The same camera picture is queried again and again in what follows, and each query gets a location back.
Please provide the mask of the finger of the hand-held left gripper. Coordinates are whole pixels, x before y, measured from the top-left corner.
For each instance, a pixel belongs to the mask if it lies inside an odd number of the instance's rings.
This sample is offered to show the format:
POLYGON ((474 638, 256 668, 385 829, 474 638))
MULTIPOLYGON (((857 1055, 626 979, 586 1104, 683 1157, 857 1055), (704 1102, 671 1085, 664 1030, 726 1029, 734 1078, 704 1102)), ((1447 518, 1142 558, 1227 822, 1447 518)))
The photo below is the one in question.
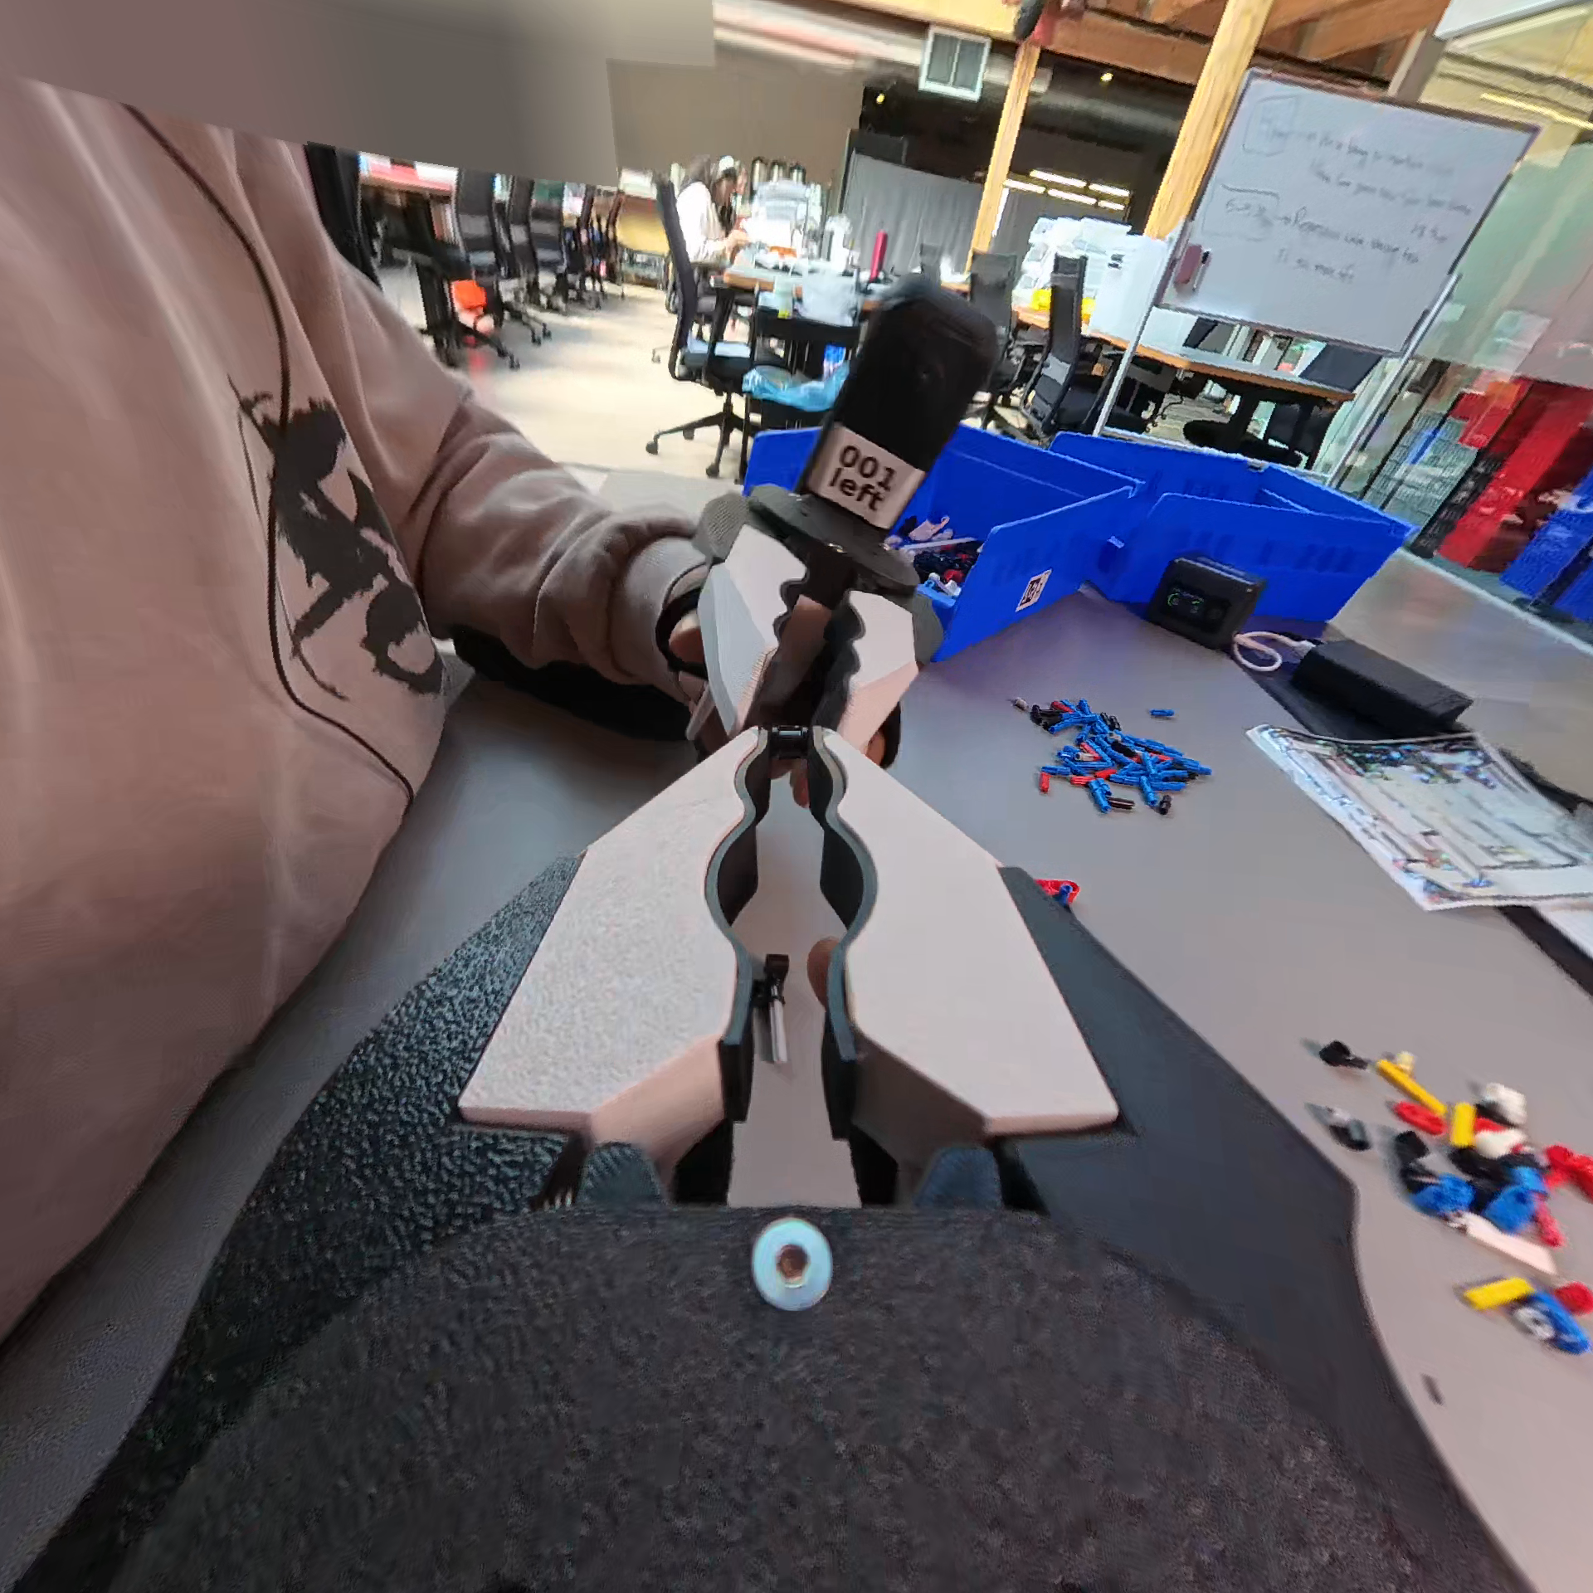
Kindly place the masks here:
POLYGON ((778 725, 795 689, 781 645, 797 594, 799 560, 770 535, 738 535, 709 571, 696 609, 706 676, 690 718, 698 748, 778 725))
POLYGON ((916 680, 918 645, 909 608, 838 604, 831 613, 814 725, 836 735, 880 735, 916 680))

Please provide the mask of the loose lego pieces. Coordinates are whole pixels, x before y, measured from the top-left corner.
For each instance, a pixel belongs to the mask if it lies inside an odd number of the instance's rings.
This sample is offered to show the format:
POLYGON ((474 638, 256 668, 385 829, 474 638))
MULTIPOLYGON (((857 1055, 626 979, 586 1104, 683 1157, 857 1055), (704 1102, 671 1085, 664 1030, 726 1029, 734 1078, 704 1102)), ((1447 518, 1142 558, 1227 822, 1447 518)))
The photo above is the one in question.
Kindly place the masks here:
POLYGON ((952 530, 948 518, 920 522, 909 516, 884 545, 912 568, 918 587, 954 604, 983 554, 983 539, 952 530))

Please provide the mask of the air vent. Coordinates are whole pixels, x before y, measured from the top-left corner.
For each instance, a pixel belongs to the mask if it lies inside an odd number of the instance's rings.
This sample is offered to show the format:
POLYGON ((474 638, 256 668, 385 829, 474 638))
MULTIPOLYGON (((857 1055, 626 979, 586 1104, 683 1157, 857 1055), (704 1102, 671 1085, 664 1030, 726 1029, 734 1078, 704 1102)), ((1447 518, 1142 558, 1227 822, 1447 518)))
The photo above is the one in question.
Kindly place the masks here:
POLYGON ((988 61, 988 37, 931 27, 924 39, 918 90, 977 103, 983 97, 988 61))

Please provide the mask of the blue plastic bin with tag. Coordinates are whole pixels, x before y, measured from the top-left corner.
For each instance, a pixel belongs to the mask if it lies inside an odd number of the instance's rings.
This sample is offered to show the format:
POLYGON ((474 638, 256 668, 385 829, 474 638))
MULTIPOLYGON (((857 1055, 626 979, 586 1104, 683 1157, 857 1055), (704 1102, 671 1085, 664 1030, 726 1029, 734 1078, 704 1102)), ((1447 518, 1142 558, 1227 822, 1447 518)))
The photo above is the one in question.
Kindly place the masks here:
POLYGON ((1115 471, 965 425, 937 452, 882 444, 861 424, 766 433, 744 482, 816 492, 882 539, 907 518, 945 522, 954 551, 973 549, 958 596, 924 583, 914 598, 914 619, 935 621, 918 642, 935 664, 1077 592, 1134 494, 1115 471))

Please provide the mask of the large blue plastic bin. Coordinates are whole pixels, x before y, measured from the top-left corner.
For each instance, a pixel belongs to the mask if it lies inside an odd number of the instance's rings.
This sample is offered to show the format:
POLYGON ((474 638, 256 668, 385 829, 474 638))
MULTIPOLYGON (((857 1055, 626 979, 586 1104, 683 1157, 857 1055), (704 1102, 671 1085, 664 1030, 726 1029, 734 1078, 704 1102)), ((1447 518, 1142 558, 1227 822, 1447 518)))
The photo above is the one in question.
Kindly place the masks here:
POLYGON ((1085 433, 1058 435, 1051 452, 1132 484, 1089 577, 1123 606, 1147 606, 1174 560, 1202 556, 1263 585, 1259 615, 1324 625, 1411 535, 1385 511, 1235 454, 1085 433))

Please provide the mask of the person's left forearm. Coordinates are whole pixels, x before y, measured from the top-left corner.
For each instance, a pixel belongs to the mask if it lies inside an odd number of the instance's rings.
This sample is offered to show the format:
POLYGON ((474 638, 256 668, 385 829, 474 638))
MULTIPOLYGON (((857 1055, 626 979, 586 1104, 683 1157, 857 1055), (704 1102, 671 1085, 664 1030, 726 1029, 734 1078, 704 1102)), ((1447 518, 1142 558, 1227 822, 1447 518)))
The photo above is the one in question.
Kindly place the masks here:
POLYGON ((355 450, 431 621, 690 700, 668 644, 706 558, 677 511, 611 509, 425 355, 364 399, 355 450))

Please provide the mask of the person's beige sweatshirt torso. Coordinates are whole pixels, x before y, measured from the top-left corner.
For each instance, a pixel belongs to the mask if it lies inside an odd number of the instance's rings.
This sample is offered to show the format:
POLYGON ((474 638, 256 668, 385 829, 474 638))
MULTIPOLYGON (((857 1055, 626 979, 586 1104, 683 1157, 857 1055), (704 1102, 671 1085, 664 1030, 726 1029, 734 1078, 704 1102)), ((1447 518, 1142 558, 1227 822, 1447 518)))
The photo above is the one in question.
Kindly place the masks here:
POLYGON ((4 1334, 366 894, 446 668, 304 158, 4 82, 4 1334))

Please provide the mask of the lego instruction booklet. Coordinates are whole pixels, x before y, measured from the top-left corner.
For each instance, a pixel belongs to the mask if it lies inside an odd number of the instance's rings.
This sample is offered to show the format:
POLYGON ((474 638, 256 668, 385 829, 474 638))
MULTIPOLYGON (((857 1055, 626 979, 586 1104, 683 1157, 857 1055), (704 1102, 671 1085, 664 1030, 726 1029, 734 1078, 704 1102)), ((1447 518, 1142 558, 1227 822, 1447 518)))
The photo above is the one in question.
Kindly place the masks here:
POLYGON ((1589 828, 1474 733, 1248 740, 1424 911, 1591 905, 1589 828))

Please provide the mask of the wooden office table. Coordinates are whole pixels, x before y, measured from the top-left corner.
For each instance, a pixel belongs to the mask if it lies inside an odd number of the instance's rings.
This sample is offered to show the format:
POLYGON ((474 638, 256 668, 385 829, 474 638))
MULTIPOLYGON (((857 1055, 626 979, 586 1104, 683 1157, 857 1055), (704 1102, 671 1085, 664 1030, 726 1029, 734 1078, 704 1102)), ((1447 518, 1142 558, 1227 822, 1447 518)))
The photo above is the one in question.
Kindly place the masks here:
POLYGON ((1206 376, 1208 382, 1229 388, 1256 388, 1265 393, 1286 393, 1290 403, 1312 403, 1322 407, 1343 407, 1356 397, 1356 389, 1337 388, 1337 386, 1324 386, 1318 382, 1311 382, 1295 372, 1280 372, 1276 369, 1265 369, 1259 365, 1229 359, 1223 353, 1193 350, 1193 348, 1161 348, 1149 342, 1149 338, 1140 338, 1138 344, 1130 344, 1129 338, 1123 338, 1113 333, 1096 333, 1085 329, 1081 333, 1083 342, 1089 346, 1104 346, 1117 353, 1123 353, 1132 365, 1157 365, 1166 367, 1182 372, 1201 372, 1206 376))

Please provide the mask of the person's left hand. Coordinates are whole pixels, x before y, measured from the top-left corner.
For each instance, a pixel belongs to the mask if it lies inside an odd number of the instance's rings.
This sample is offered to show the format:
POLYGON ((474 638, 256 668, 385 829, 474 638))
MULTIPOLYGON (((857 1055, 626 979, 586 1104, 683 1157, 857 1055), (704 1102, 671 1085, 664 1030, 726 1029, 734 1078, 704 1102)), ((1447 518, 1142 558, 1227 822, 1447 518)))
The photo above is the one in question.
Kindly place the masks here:
MULTIPOLYGON (((808 632, 823 632, 823 623, 827 621, 829 613, 816 606, 810 600, 800 600, 800 613, 799 621, 806 626, 808 632)), ((683 691, 702 691, 694 681, 700 672, 706 672, 706 651, 704 651, 704 632, 702 632, 702 617, 696 609, 690 609, 670 632, 668 642, 668 655, 673 663, 681 666, 677 674, 683 678, 681 685, 683 691)), ((715 710, 711 700, 704 699, 696 704, 704 710, 704 727, 702 735, 696 738, 702 748, 708 752, 717 750, 725 744, 725 729, 719 725, 715 718, 715 710)), ((878 767, 891 767, 897 759, 901 742, 901 714, 895 712, 893 718, 874 733, 869 742, 869 759, 878 767)), ((770 767, 770 782, 787 782, 789 797, 802 809, 810 807, 810 773, 806 759, 797 763, 778 763, 770 767)))

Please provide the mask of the black office chair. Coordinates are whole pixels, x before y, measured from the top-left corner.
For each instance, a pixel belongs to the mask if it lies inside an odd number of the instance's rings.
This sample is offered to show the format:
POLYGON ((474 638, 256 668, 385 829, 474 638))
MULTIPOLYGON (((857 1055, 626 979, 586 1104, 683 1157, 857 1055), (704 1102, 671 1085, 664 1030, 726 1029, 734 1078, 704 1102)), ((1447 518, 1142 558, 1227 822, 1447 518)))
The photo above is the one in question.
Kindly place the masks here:
POLYGON ((522 361, 505 342, 516 323, 539 346, 543 333, 505 291, 512 283, 506 234, 495 209, 495 175, 459 168, 452 194, 452 234, 434 232, 415 272, 423 297, 425 336, 448 369, 469 350, 495 353, 510 370, 522 361))
POLYGON ((1091 429, 1110 388, 1110 376, 1096 372, 1100 355, 1087 350, 1083 287, 1083 259, 1055 255, 1047 340, 1020 401, 1022 429, 1037 446, 1049 446, 1060 433, 1091 429))
POLYGON ((744 412, 738 412, 738 403, 744 399, 744 382, 753 367, 753 348, 725 340, 736 310, 736 295, 725 285, 708 283, 690 260, 673 185, 658 181, 654 198, 670 249, 670 279, 675 287, 675 323, 664 365, 673 384, 698 386, 711 393, 715 410, 696 422, 660 429, 649 439, 645 450, 649 456, 658 456, 666 439, 690 441, 698 431, 713 429, 715 454, 706 475, 719 480, 730 439, 740 435, 747 450, 751 437, 749 422, 744 412))
POLYGON ((1020 361, 1017 352, 1017 312, 1013 291, 1022 274, 1022 259, 1017 253, 973 253, 969 259, 969 306, 979 312, 998 334, 988 378, 984 378, 983 405, 969 414, 979 416, 981 429, 988 429, 996 418, 1000 401, 1013 389, 1020 361))

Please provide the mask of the whiteboard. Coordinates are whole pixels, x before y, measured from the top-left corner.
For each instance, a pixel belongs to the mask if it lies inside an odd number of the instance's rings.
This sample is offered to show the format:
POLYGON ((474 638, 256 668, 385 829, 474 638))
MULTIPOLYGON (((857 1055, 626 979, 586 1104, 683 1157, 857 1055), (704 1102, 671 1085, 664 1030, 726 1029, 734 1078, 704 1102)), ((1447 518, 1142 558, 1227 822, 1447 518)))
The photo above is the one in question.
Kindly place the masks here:
POLYGON ((1400 353, 1536 135, 1248 71, 1157 308, 1400 353))

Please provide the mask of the thick wooden post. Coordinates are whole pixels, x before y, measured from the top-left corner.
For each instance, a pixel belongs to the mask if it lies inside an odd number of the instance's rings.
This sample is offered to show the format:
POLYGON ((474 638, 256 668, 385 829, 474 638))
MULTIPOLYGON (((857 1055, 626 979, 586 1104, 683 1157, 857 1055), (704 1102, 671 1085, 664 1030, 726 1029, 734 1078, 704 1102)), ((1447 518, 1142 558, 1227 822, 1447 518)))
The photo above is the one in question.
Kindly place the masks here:
POLYGON ((1273 3, 1225 3, 1142 234, 1170 240, 1199 204, 1273 3))

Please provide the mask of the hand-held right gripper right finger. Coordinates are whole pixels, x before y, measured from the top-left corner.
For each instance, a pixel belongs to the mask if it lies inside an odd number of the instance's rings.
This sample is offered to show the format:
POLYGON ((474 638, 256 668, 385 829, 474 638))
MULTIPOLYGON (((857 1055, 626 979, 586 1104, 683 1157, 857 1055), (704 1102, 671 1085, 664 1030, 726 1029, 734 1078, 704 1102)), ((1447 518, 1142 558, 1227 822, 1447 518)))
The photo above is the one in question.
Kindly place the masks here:
POLYGON ((823 1097, 836 1140, 909 1169, 952 1146, 1117 1123, 1005 869, 838 735, 810 746, 821 894, 842 928, 825 975, 823 1097))

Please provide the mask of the pile of lego pins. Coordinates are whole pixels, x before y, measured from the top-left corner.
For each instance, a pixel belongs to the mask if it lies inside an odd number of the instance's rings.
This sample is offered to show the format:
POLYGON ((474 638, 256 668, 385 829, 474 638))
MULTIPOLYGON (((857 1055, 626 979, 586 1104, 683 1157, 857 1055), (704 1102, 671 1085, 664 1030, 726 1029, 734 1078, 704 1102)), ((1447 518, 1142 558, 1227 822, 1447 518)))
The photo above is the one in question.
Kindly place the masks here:
POLYGON ((1074 790, 1087 793, 1100 814, 1142 807, 1168 818, 1180 795, 1212 780, 1214 771, 1202 761, 1132 735, 1117 716, 1094 710, 1083 697, 1047 704, 1015 697, 1009 704, 1049 740, 1032 778, 1041 795, 1074 790))

